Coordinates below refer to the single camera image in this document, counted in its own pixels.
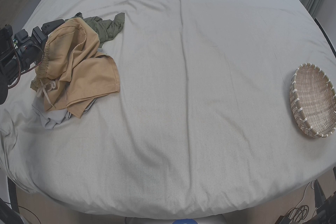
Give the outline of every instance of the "floor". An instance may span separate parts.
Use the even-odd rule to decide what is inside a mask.
[[[336,180],[332,170],[326,172],[318,178],[326,197],[329,197],[336,191]],[[224,214],[227,224],[273,224],[280,215],[287,213],[289,209],[296,206],[302,199],[305,186],[280,197],[276,200],[258,205],[253,208],[244,209]],[[65,208],[40,194],[27,194],[19,188],[16,188],[17,201],[19,206],[23,206],[40,219],[41,223],[63,223],[63,224],[124,224],[124,218],[113,215],[89,215]],[[309,186],[305,198],[301,205],[308,205],[310,210],[306,218],[311,218],[314,206],[314,190]],[[30,212],[20,209],[20,213],[32,224],[38,224],[38,220]]]

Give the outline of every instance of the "wrinkled fabric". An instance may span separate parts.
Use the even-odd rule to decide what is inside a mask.
[[[57,88],[44,96],[46,111],[67,108],[81,117],[95,98],[120,91],[117,66],[110,56],[97,52],[98,46],[98,35],[81,18],[70,19],[51,33],[31,82],[36,91],[41,82],[55,80]]]
[[[117,14],[114,20],[103,20],[98,16],[83,18],[81,12],[78,12],[73,18],[82,18],[98,34],[99,47],[101,48],[104,42],[112,40],[123,29],[125,13]]]
[[[45,111],[42,97],[35,97],[31,106],[35,113],[39,115],[41,124],[45,129],[53,129],[56,124],[61,124],[64,119],[68,120],[71,117],[71,113],[66,108]]]
[[[199,218],[334,167],[336,134],[307,137],[290,108],[301,63],[336,85],[336,59],[299,0],[42,0],[25,29],[78,10],[125,12],[103,46],[121,90],[49,131],[31,109],[35,74],[23,75],[0,105],[0,166],[21,187],[85,213]]]

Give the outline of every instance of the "green garment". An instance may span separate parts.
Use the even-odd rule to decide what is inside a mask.
[[[81,12],[78,12],[72,18],[82,18]],[[125,22],[125,13],[119,13],[114,20],[103,20],[99,17],[88,17],[83,19],[99,36],[99,47],[103,46],[105,41],[110,41],[123,29]]]

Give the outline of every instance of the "woven basket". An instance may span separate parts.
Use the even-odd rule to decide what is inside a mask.
[[[297,124],[311,137],[328,137],[336,130],[336,92],[321,68],[305,63],[296,68],[289,92]]]

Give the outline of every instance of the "bed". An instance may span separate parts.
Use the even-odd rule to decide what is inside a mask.
[[[35,73],[0,106],[0,166],[22,189],[91,214],[199,218],[284,195],[333,167],[336,135],[301,133],[295,69],[336,81],[336,59],[299,0],[42,0],[25,29],[83,16],[124,29],[104,43],[120,93],[42,128]]]

